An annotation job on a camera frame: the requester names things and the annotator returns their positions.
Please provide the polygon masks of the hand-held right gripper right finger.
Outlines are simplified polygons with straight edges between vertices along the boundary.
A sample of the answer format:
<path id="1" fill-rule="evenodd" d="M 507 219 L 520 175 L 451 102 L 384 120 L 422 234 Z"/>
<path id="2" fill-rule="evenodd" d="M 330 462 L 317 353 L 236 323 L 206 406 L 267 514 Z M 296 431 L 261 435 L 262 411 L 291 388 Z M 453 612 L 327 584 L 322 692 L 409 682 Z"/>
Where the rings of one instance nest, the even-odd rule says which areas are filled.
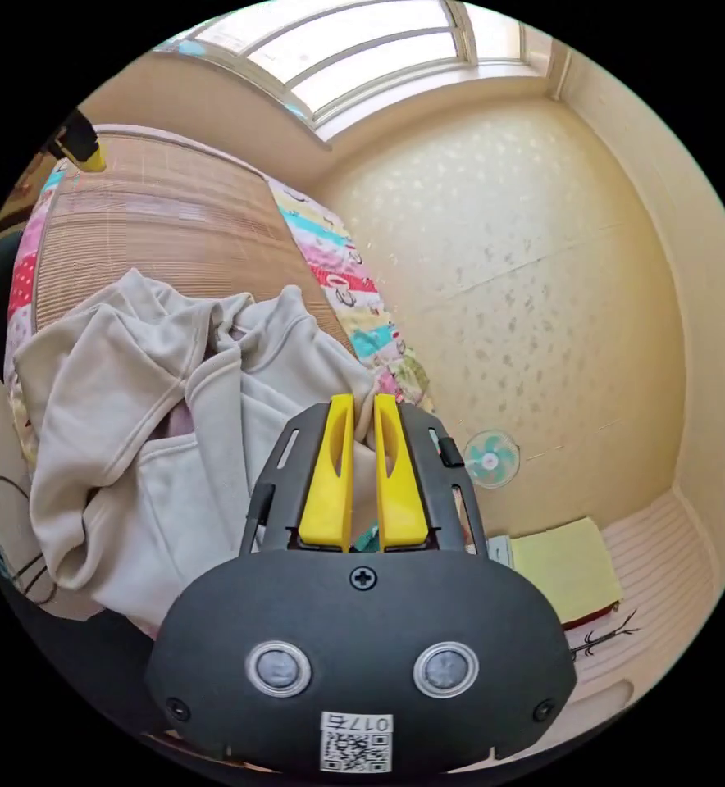
<path id="1" fill-rule="evenodd" d="M 420 548 L 428 538 L 428 524 L 394 395 L 375 396 L 373 423 L 380 550 Z"/>

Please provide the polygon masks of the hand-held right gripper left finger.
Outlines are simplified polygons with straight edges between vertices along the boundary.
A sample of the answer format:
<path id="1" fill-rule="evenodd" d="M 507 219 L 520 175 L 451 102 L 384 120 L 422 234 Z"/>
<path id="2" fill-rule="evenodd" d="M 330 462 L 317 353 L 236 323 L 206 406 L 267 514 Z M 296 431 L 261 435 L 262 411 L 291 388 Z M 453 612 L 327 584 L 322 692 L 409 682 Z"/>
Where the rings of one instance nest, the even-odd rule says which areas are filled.
<path id="1" fill-rule="evenodd" d="M 334 396 L 321 430 L 312 478 L 299 523 L 302 543 L 348 552 L 353 510 L 354 400 Z"/>

